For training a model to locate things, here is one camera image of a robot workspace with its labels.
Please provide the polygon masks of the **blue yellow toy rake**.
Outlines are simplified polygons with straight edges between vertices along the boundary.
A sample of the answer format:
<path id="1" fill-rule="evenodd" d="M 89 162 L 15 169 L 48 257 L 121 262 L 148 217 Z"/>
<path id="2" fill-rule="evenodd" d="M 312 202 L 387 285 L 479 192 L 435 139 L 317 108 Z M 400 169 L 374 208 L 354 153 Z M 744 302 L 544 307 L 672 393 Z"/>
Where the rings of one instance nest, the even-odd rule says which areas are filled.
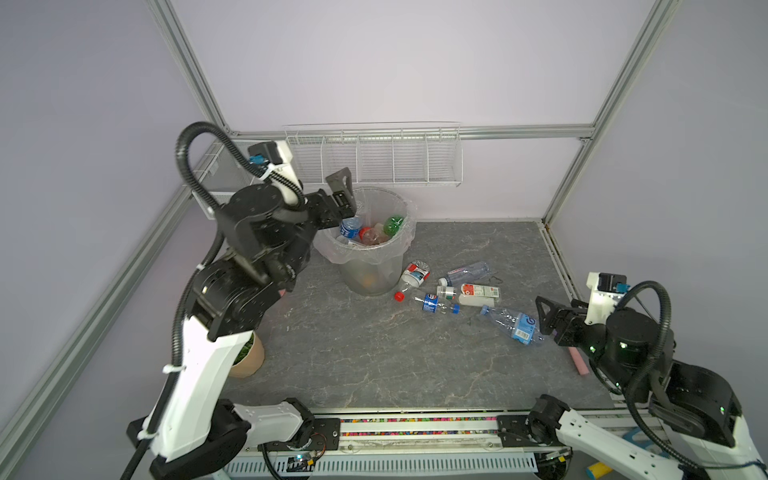
<path id="1" fill-rule="evenodd" d="M 648 449 L 652 445 L 652 441 L 642 432 L 639 427 L 636 427 L 622 435 L 622 439 L 630 442 L 631 444 Z M 611 473 L 612 468 L 602 462 L 596 462 L 588 466 L 585 469 L 585 475 L 589 480 L 598 480 L 605 475 Z"/>

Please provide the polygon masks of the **clear plastic bin liner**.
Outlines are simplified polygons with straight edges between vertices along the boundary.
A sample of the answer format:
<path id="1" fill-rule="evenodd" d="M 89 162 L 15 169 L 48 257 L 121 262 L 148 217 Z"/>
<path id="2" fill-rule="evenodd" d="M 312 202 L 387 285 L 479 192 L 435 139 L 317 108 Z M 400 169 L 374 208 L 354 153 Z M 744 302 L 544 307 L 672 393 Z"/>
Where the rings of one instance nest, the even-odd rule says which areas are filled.
<path id="1" fill-rule="evenodd" d="M 349 261 L 382 264 L 396 256 L 402 256 L 411 246 L 417 224 L 417 206 L 414 201 L 394 191 L 379 187 L 361 187 L 354 192 L 357 201 L 357 217 L 364 226 L 384 225 L 392 216 L 402 216 L 403 224 L 395 235 L 379 245 L 363 245 L 359 241 L 339 240 L 339 227 L 319 231 L 313 241 L 315 249 L 328 261 L 341 265 Z"/>

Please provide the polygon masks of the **pepsi blue label bottle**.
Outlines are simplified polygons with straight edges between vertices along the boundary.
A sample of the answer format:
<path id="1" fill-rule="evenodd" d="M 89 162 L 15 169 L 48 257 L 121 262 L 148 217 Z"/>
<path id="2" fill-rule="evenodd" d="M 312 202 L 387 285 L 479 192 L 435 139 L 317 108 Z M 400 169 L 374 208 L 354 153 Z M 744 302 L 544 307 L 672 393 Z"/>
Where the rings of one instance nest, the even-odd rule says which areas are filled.
<path id="1" fill-rule="evenodd" d="M 413 300 L 419 304 L 422 311 L 428 313 L 441 313 L 458 315 L 461 311 L 458 304 L 441 300 L 437 295 L 430 293 L 416 293 Z"/>

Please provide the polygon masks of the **white cap blue bottle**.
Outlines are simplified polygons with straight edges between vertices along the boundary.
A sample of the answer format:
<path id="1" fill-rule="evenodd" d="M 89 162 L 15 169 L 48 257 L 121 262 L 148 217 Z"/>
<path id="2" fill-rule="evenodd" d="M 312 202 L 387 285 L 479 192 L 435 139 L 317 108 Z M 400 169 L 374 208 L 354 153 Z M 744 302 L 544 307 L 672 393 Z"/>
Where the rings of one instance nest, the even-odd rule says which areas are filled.
<path id="1" fill-rule="evenodd" d="M 343 219 L 340 224 L 340 237 L 345 242 L 359 242 L 363 222 L 358 216 Z"/>

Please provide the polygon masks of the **white mesh wall basket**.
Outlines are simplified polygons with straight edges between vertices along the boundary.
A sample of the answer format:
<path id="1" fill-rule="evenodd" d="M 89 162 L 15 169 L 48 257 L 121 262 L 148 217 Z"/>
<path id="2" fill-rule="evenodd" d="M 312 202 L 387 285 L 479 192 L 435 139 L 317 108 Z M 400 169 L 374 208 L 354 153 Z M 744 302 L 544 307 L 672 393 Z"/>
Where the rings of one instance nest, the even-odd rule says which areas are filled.
<path id="1" fill-rule="evenodd" d="M 221 205 L 226 204 L 240 189 L 260 183 L 258 178 L 235 160 L 219 140 L 213 140 L 193 168 L 193 174 Z"/>

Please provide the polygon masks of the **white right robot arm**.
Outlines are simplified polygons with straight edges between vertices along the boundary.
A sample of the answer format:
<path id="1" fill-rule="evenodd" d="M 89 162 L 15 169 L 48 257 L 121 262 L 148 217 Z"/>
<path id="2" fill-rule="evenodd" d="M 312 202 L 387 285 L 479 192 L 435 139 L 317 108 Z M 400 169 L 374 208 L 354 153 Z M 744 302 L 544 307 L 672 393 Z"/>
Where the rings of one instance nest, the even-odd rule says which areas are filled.
<path id="1" fill-rule="evenodd" d="M 671 298 L 656 281 L 627 286 L 600 273 L 588 302 L 539 296 L 542 331 L 588 358 L 620 395 L 657 452 L 618 437 L 565 402 L 543 394 L 528 414 L 531 437 L 580 450 L 630 479 L 764 479 L 741 404 L 721 375 L 678 361 Z"/>

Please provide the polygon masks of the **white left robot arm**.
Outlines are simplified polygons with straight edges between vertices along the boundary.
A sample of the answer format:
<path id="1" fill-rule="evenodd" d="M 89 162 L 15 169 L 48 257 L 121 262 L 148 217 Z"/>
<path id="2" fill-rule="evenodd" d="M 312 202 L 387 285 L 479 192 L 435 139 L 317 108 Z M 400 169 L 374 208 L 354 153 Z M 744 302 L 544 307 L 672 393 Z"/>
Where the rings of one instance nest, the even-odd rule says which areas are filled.
<path id="1" fill-rule="evenodd" d="M 189 163 L 193 141 L 215 136 L 255 183 L 220 202 Z M 351 173 L 338 170 L 327 189 L 307 193 L 283 141 L 239 149 L 217 125 L 187 126 L 175 145 L 184 182 L 216 221 L 208 253 L 184 288 L 172 324 L 171 361 L 151 413 L 127 429 L 135 451 L 123 471 L 131 478 L 146 454 L 156 479 L 195 479 L 233 460 L 248 441 L 309 447 L 316 435 L 311 411 L 294 398 L 245 414 L 221 395 L 242 348 L 255 340 L 265 313 L 292 291 L 310 259 L 316 234 L 355 216 Z"/>

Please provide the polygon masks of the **light blue label bottle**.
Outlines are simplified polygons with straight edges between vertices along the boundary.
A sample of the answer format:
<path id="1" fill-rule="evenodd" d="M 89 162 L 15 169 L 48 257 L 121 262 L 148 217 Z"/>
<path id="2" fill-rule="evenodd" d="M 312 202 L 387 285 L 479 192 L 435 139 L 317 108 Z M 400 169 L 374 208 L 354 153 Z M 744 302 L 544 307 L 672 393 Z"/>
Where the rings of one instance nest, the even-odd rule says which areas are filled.
<path id="1" fill-rule="evenodd" d="M 544 340 L 539 322 L 522 312 L 507 308 L 484 306 L 481 315 L 487 318 L 504 335 L 523 345 L 533 345 Z"/>

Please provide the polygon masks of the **potted green plant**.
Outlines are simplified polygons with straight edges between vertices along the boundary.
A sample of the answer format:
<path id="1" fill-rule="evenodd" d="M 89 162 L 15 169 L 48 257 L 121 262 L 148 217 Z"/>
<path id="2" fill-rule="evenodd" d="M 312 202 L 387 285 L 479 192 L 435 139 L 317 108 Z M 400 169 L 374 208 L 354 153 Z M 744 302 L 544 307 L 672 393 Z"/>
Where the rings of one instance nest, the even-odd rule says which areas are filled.
<path id="1" fill-rule="evenodd" d="M 265 356 L 264 346 L 260 338 L 252 333 L 251 338 L 238 353 L 229 376 L 243 379 L 254 375 L 264 364 Z"/>

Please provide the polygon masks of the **grey mesh waste bin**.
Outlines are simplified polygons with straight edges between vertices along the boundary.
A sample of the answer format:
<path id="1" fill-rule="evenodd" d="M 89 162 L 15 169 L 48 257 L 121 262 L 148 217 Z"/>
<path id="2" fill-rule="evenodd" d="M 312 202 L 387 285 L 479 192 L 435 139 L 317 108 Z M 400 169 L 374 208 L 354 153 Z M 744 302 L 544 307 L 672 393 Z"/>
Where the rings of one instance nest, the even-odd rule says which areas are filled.
<path id="1" fill-rule="evenodd" d="M 398 283 L 404 269 L 404 255 L 378 265 L 355 260 L 334 265 L 339 267 L 343 281 L 352 291 L 375 296 L 389 292 Z"/>

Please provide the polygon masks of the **green soda bottle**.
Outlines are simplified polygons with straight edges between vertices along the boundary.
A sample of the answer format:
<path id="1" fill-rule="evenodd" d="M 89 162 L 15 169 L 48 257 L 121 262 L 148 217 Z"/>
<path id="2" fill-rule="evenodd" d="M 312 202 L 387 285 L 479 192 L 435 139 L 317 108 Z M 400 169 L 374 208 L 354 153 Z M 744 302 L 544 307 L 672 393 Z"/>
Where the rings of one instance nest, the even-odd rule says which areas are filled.
<path id="1" fill-rule="evenodd" d="M 404 216 L 393 215 L 389 217 L 384 223 L 383 231 L 388 237 L 392 238 L 398 233 L 398 231 L 401 229 L 404 222 L 405 222 Z"/>

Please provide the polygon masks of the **red cap brown bottle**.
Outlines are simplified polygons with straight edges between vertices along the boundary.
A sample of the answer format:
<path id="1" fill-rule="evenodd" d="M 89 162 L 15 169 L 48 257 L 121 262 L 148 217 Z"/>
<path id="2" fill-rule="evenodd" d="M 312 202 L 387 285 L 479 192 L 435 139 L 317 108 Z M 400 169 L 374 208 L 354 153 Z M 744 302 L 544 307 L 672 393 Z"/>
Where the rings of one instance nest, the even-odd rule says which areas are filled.
<path id="1" fill-rule="evenodd" d="M 390 237 L 384 230 L 382 223 L 377 223 L 372 227 L 363 227 L 359 231 L 359 239 L 363 245 L 375 246 L 386 243 Z"/>

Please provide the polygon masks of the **purple pink toy spade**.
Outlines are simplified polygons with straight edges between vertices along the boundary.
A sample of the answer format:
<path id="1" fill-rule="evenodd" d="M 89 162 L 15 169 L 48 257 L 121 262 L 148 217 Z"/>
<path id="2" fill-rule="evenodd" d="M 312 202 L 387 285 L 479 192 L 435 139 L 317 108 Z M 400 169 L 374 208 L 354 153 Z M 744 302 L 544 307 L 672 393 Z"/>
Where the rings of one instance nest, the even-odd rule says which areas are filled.
<path id="1" fill-rule="evenodd" d="M 581 376 L 587 376 L 591 373 L 591 370 L 587 364 L 587 362 L 584 360 L 582 354 L 580 351 L 575 347 L 569 347 L 568 352 L 572 358 L 572 361 L 574 363 L 574 366 Z"/>

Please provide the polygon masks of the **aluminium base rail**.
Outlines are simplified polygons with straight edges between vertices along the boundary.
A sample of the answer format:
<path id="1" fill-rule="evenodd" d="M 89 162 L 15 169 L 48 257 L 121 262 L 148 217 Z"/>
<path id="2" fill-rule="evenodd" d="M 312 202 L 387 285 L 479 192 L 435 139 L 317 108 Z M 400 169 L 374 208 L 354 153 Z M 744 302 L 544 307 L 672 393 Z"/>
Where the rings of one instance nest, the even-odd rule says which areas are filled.
<path id="1" fill-rule="evenodd" d="M 397 478 L 533 473 L 558 447 L 533 442 L 527 411 L 351 410 L 315 415 L 306 451 L 249 443 L 217 479 Z"/>

